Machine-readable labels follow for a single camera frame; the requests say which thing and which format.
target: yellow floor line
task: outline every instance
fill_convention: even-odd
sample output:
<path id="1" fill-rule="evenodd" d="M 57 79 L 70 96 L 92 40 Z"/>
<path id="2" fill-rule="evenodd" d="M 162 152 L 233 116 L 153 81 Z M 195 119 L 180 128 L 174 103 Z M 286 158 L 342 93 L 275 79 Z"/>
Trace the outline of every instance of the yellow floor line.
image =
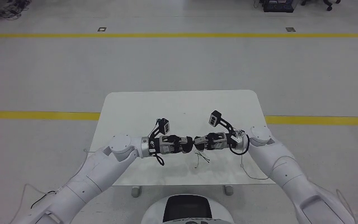
<path id="1" fill-rule="evenodd" d="M 358 38 L 355 33 L 131 33 L 131 34 L 0 34 L 0 38 Z"/>
<path id="2" fill-rule="evenodd" d="M 0 111 L 0 119 L 99 120 L 100 114 L 56 111 Z"/>
<path id="3" fill-rule="evenodd" d="M 0 119 L 98 120 L 100 113 L 0 111 Z M 356 116 L 265 116 L 268 124 L 358 125 Z"/>

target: gray floor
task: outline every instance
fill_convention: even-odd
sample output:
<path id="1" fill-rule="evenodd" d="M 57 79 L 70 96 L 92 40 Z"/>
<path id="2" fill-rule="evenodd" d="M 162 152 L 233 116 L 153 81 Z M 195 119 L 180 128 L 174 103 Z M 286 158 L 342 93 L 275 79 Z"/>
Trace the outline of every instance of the gray floor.
<path id="1" fill-rule="evenodd" d="M 358 32 L 358 2 L 326 12 L 322 1 L 292 14 L 263 13 L 244 0 L 33 1 L 2 33 Z M 0 39 L 0 110 L 99 112 L 118 91 L 251 89 L 265 115 L 358 116 L 357 39 Z M 0 223 L 8 224 L 24 183 L 61 186 L 89 148 L 96 122 L 0 120 Z M 342 190 L 357 213 L 357 127 L 271 125 L 327 189 Z M 225 205 L 237 223 L 296 223 L 276 185 L 152 186 L 138 199 L 113 187 L 76 223 L 139 223 L 156 200 L 198 193 Z M 29 190 L 21 213 L 41 195 Z"/>

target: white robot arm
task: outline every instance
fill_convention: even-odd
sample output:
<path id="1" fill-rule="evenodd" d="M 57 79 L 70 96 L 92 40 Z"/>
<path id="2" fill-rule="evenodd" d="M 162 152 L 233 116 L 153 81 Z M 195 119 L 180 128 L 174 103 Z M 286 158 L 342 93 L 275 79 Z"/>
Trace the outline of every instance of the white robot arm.
<path id="1" fill-rule="evenodd" d="M 229 147 L 235 143 L 233 148 L 236 150 L 245 149 L 243 153 L 234 153 L 242 155 L 248 152 L 261 171 L 282 188 L 294 205 L 299 223 L 355 223 L 353 216 L 336 196 L 307 179 L 293 154 L 273 137 L 268 127 L 252 127 L 246 132 L 234 130 L 217 111 L 211 114 L 209 124 L 226 127 L 229 134 L 225 134 L 224 142 Z M 221 146 L 227 147 L 218 140 L 209 148 L 221 149 Z"/>
<path id="2" fill-rule="evenodd" d="M 18 223 L 71 223 L 91 199 L 107 190 L 135 158 L 140 156 L 140 143 L 141 138 L 130 138 L 126 135 L 114 137 L 107 147 L 97 150 L 86 159 L 78 174 L 65 186 L 56 194 L 48 195 L 38 206 L 29 210 Z M 121 161 L 109 157 L 111 152 L 116 152 L 116 158 Z"/>
<path id="3" fill-rule="evenodd" d="M 70 224 L 76 214 L 94 197 L 107 190 L 137 158 L 156 157 L 158 154 L 190 152 L 190 137 L 160 136 L 169 132 L 169 121 L 157 120 L 158 128 L 150 137 L 121 134 L 113 136 L 110 143 L 85 160 L 78 173 L 56 194 L 49 194 L 38 206 L 29 210 L 18 224 Z"/>

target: white table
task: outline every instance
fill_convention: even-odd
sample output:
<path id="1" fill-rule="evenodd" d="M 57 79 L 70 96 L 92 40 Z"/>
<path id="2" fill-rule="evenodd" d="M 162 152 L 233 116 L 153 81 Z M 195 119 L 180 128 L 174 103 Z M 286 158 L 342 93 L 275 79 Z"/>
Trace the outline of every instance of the white table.
<path id="1" fill-rule="evenodd" d="M 211 112 L 217 110 L 237 129 L 266 125 L 257 95 L 251 90 L 113 92 L 106 97 L 98 121 L 91 151 L 104 146 L 112 136 L 123 133 L 132 137 L 147 136 L 157 118 L 169 120 L 170 132 L 177 136 L 204 136 L 226 131 L 209 125 Z M 273 184 L 271 180 L 250 179 L 240 168 L 240 156 L 230 150 L 205 151 L 208 164 L 196 149 L 190 153 L 161 155 L 165 166 L 156 158 L 137 158 L 114 185 L 229 185 Z M 265 178 L 251 156 L 243 156 L 251 176 Z"/>

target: white cable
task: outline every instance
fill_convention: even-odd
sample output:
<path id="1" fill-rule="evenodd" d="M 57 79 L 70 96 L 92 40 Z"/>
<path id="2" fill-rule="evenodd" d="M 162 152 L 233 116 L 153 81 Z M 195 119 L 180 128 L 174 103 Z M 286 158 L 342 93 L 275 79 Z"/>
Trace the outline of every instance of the white cable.
<path id="1" fill-rule="evenodd" d="M 329 190 L 327 190 L 326 188 L 322 187 L 322 186 L 319 186 L 318 184 L 316 184 L 315 182 L 311 181 L 311 180 L 308 180 L 310 181 L 312 184 L 316 185 L 317 187 L 327 191 L 327 192 L 330 192 Z M 343 193 L 337 188 L 336 189 L 336 195 L 337 195 L 337 198 L 340 200 L 340 202 L 342 203 L 342 205 L 344 206 L 344 208 L 348 211 L 348 213 L 352 216 L 353 220 L 354 220 L 354 223 L 357 224 L 357 220 L 354 216 L 354 213 L 353 213 L 353 210 L 351 208 L 351 206 L 348 204 L 348 201 L 347 199 L 344 197 Z"/>
<path id="2" fill-rule="evenodd" d="M 80 170 L 82 169 L 82 167 L 84 166 L 84 164 L 86 163 L 86 161 L 87 161 L 87 157 L 88 157 L 88 151 L 87 151 L 87 149 L 83 149 L 83 151 L 86 153 L 86 157 L 84 158 L 84 162 L 81 164 L 81 166 L 79 167 L 79 169 L 76 171 L 76 173 L 74 174 L 74 175 L 72 175 L 71 177 L 70 177 L 70 179 L 68 179 L 68 181 L 61 187 L 61 188 L 59 188 L 57 191 L 56 191 L 56 193 L 58 192 L 58 191 L 60 191 L 64 186 L 66 186 L 71 180 L 72 180 L 72 178 L 74 178 L 79 172 L 80 172 Z"/>
<path id="3" fill-rule="evenodd" d="M 243 164 L 243 162 L 242 162 L 242 160 L 243 160 L 242 156 L 241 156 L 241 164 L 240 164 L 240 167 L 244 170 L 245 174 L 246 174 L 249 178 L 251 178 L 251 179 L 254 179 L 254 180 L 267 180 L 267 179 L 270 178 L 272 172 L 274 171 L 276 163 L 277 163 L 277 162 L 279 161 L 279 159 L 281 159 L 281 158 L 290 158 L 290 159 L 294 160 L 295 162 L 297 162 L 297 161 L 295 160 L 295 158 L 293 158 L 293 157 L 291 157 L 291 156 L 280 156 L 280 157 L 274 162 L 274 164 L 272 165 L 271 170 L 270 170 L 270 173 L 268 174 L 267 178 L 253 178 L 252 176 L 250 176 L 250 175 L 247 173 L 247 171 L 245 170 L 245 168 L 244 168 L 244 164 Z"/>
<path id="4" fill-rule="evenodd" d="M 14 220 L 15 220 L 15 218 L 16 218 L 16 216 L 17 216 L 17 214 L 18 214 L 18 212 L 20 211 L 20 209 L 21 209 L 21 206 L 22 206 L 22 201 L 23 201 L 23 197 L 25 196 L 25 190 L 26 190 L 26 187 L 27 186 L 30 186 L 30 187 L 32 187 L 33 188 L 33 190 L 35 190 L 35 191 L 37 191 L 37 192 L 39 192 L 39 193 L 41 193 L 41 194 L 55 194 L 54 192 L 52 192 L 52 193 L 46 193 L 46 192 L 42 192 L 41 190 L 39 190 L 39 189 L 37 189 L 36 187 L 34 187 L 33 185 L 31 185 L 31 184 L 25 184 L 24 186 L 23 186 L 23 190 L 22 190 L 22 194 L 21 194 L 21 200 L 20 200 L 20 205 L 18 206 L 18 209 L 17 209 L 17 211 L 16 211 L 16 213 L 15 213 L 15 215 L 13 216 L 13 218 L 11 219 L 11 221 L 9 222 L 9 224 L 11 224 Z"/>
<path id="5" fill-rule="evenodd" d="M 149 137 L 150 136 L 150 134 L 155 130 L 155 128 L 156 128 L 156 126 L 157 126 L 157 124 L 158 124 L 158 121 L 156 122 L 156 124 L 155 124 L 155 126 L 154 126 L 154 128 L 149 132 L 149 134 L 147 135 L 147 137 Z"/>

